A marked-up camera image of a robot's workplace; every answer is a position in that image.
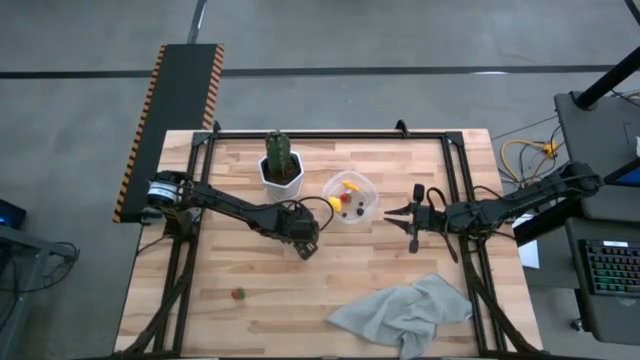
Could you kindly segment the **grey desk with tablet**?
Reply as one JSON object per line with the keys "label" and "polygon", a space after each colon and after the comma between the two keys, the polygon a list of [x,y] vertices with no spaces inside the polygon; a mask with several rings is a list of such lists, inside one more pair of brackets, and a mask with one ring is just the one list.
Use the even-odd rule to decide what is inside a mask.
{"label": "grey desk with tablet", "polygon": [[[589,110],[576,106],[570,94],[554,96],[569,158],[588,164],[601,177],[638,158],[640,101],[603,97]],[[640,222],[640,187],[605,185],[581,200],[592,220]]]}

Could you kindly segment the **clear plastic tupperware container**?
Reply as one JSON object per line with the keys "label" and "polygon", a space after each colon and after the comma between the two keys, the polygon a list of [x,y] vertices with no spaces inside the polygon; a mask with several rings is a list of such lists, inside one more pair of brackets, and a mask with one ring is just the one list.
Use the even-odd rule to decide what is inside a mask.
{"label": "clear plastic tupperware container", "polygon": [[[343,181],[350,181],[360,188],[359,192],[352,192],[347,190],[343,185]],[[350,193],[351,201],[349,203],[342,203],[342,212],[335,213],[339,222],[345,225],[357,225],[360,223],[370,221],[377,212],[377,206],[379,202],[379,195],[374,184],[364,175],[355,171],[342,171],[332,178],[324,185],[322,190],[322,196],[327,200],[328,197],[338,197],[342,193]],[[359,206],[359,201],[364,201],[364,206]],[[351,206],[352,211],[345,212],[346,206]],[[362,208],[364,214],[358,216],[356,210]]]}

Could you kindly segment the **grey desk with keyboard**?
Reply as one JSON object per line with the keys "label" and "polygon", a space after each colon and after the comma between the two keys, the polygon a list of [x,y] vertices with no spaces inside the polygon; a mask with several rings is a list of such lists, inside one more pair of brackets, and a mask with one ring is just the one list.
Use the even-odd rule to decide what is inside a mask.
{"label": "grey desk with keyboard", "polygon": [[585,330],[600,342],[640,346],[640,298],[592,294],[578,245],[581,239],[640,242],[640,225],[571,218],[565,229],[579,284],[577,298]]}

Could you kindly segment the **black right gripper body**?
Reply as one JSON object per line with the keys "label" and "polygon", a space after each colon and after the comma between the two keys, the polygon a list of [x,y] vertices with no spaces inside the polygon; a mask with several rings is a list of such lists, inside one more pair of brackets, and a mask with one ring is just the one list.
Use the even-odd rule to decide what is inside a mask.
{"label": "black right gripper body", "polygon": [[414,185],[413,202],[409,205],[410,214],[413,216],[413,223],[409,225],[409,234],[411,235],[409,252],[418,252],[418,232],[424,230],[439,233],[444,239],[447,250],[452,254],[453,246],[447,233],[448,226],[446,225],[446,216],[443,212],[436,210],[434,202],[430,197],[432,192],[439,196],[444,206],[447,206],[444,193],[440,189],[436,187],[425,189],[422,184]]}

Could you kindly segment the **black aluminium table frame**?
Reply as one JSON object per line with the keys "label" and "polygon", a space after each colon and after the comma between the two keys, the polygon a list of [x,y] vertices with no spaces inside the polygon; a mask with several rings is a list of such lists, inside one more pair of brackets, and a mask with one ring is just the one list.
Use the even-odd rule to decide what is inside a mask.
{"label": "black aluminium table frame", "polygon": [[[463,267],[441,237],[423,235],[410,253],[408,237],[383,214],[405,205],[417,183],[440,188],[447,202],[499,192],[486,130],[299,130],[290,137],[304,167],[301,193],[323,228],[318,252],[302,260],[290,246],[213,212],[203,217],[196,247],[173,245],[161,225],[146,227],[115,345],[120,360],[391,357],[393,349],[326,318],[431,273],[466,290]],[[320,201],[324,185],[344,170],[364,175],[378,192],[368,222],[345,225]],[[243,300],[231,296],[239,287]]]}

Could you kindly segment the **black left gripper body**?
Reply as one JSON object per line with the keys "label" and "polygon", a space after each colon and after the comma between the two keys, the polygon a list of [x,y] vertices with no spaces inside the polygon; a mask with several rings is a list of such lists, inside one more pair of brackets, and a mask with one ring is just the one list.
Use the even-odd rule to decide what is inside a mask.
{"label": "black left gripper body", "polygon": [[292,245],[302,260],[308,260],[318,250],[319,232],[319,223],[307,207],[277,207],[275,238]]}

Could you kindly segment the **green cactus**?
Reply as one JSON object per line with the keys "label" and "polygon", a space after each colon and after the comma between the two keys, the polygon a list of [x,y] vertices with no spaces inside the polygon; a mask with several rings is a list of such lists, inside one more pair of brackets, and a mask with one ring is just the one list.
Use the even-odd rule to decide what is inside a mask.
{"label": "green cactus", "polygon": [[265,138],[265,146],[269,173],[286,175],[292,163],[289,137],[279,130],[272,131]]}

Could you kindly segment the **black hazard-striped floor mat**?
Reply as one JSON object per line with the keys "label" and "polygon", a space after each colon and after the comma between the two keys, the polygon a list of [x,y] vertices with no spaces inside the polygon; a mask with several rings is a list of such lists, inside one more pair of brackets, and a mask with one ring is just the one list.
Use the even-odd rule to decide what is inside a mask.
{"label": "black hazard-striped floor mat", "polygon": [[140,220],[146,207],[148,180],[156,173],[168,131],[211,130],[218,126],[214,114],[224,54],[222,44],[161,47],[126,163],[113,222]]}

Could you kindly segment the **grey metal stand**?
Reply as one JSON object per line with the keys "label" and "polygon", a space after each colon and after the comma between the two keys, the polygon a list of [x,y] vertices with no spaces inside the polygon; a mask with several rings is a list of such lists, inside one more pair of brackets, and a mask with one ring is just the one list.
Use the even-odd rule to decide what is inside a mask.
{"label": "grey metal stand", "polygon": [[69,242],[51,242],[0,226],[0,360],[11,360],[28,318],[30,299],[61,282],[80,251]]}

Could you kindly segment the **grey waffle cloth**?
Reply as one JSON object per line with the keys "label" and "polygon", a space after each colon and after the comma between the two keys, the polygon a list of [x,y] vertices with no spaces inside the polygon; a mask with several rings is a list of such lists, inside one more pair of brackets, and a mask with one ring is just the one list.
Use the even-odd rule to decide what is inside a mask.
{"label": "grey waffle cloth", "polygon": [[326,321],[371,343],[396,347],[401,360],[421,356],[440,325],[473,315],[471,302],[437,274],[389,287],[340,307]]}

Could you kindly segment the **black desk post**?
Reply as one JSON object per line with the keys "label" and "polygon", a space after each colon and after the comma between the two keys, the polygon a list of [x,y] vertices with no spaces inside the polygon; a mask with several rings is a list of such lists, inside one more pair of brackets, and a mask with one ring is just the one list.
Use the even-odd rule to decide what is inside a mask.
{"label": "black desk post", "polygon": [[582,110],[589,110],[604,95],[612,91],[638,69],[640,69],[640,46],[636,47],[584,92],[573,95],[574,104]]}

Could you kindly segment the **white hexagonal plant pot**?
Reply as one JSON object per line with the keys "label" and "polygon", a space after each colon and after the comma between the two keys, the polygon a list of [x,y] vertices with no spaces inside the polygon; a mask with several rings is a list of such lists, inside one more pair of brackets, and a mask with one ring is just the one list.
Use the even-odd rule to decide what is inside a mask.
{"label": "white hexagonal plant pot", "polygon": [[287,184],[278,184],[269,179],[267,156],[263,156],[259,161],[260,176],[266,193],[274,201],[290,200],[300,195],[304,183],[304,167],[300,158],[300,154],[292,151],[292,162],[296,166],[297,173]]}

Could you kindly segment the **black tablet blue screen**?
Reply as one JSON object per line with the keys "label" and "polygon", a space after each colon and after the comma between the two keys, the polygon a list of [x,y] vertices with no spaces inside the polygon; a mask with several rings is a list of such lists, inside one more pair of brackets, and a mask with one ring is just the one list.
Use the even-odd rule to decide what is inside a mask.
{"label": "black tablet blue screen", "polygon": [[607,185],[640,188],[640,158],[625,164],[604,178]]}

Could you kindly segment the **black device blue light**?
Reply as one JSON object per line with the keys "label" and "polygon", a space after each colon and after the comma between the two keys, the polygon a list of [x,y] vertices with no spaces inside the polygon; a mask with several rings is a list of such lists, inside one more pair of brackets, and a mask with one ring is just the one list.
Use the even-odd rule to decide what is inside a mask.
{"label": "black device blue light", "polygon": [[8,201],[0,199],[0,226],[20,230],[23,227],[27,211]]}

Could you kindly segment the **black desk beam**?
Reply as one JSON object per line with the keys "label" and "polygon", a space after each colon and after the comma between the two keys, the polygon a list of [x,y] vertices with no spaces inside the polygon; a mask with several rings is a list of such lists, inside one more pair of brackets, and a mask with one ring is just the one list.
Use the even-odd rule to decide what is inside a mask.
{"label": "black desk beam", "polygon": [[525,245],[565,224],[571,217],[584,215],[580,200],[565,199],[513,228],[516,244]]}

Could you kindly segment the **black backlit keyboard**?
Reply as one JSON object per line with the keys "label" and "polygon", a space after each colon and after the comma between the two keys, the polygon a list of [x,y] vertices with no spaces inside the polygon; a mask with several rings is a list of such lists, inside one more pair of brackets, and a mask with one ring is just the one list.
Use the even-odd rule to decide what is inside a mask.
{"label": "black backlit keyboard", "polygon": [[640,298],[640,242],[578,241],[591,293]]}

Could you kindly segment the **white paper sheet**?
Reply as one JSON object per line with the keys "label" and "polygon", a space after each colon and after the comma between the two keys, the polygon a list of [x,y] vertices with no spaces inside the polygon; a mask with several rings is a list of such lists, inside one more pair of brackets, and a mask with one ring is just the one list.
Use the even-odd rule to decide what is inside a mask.
{"label": "white paper sheet", "polygon": [[538,242],[533,240],[518,247],[519,258],[523,267],[540,268]]}

